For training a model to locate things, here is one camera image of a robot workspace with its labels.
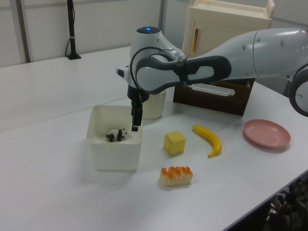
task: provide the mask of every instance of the panda toy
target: panda toy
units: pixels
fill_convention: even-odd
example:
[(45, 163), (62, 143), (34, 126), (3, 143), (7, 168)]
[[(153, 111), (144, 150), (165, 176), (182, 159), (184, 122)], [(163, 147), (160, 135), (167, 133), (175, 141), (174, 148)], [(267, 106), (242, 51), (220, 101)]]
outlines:
[(116, 137), (117, 141), (122, 141), (121, 139), (127, 135), (127, 132), (124, 129), (111, 129), (107, 132), (106, 137), (109, 138), (109, 142), (113, 142)]

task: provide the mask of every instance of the pink plate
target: pink plate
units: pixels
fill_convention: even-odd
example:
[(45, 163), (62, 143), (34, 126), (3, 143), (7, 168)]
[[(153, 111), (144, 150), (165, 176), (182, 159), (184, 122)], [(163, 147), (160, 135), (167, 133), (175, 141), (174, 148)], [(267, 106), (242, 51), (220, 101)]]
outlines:
[(246, 122), (244, 134), (252, 142), (265, 148), (283, 148), (291, 140), (285, 128), (264, 119), (253, 119)]

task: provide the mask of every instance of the bread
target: bread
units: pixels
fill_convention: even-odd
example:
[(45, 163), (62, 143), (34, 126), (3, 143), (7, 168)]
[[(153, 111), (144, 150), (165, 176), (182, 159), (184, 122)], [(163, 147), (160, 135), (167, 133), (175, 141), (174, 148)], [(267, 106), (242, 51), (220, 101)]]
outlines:
[(180, 186), (189, 184), (193, 178), (193, 173), (189, 167), (164, 167), (160, 171), (160, 181), (165, 186)]

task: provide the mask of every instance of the yellow cube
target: yellow cube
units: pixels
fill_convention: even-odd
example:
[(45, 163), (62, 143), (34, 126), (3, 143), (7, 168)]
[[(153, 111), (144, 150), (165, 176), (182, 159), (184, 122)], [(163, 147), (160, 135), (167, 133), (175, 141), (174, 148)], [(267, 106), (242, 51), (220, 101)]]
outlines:
[(176, 155), (184, 151), (186, 138), (179, 132), (166, 133), (164, 148), (171, 154)]

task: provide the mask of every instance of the black stand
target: black stand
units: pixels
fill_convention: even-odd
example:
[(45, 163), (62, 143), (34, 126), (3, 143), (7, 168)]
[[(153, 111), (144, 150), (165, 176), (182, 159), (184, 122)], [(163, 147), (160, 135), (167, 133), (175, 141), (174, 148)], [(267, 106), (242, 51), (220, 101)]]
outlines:
[(69, 24), (69, 36), (71, 43), (71, 54), (67, 55), (69, 60), (81, 59), (80, 55), (76, 52), (75, 45), (75, 30), (74, 30), (74, 12), (73, 12), (73, 0), (67, 0), (67, 11), (68, 11), (68, 24)]

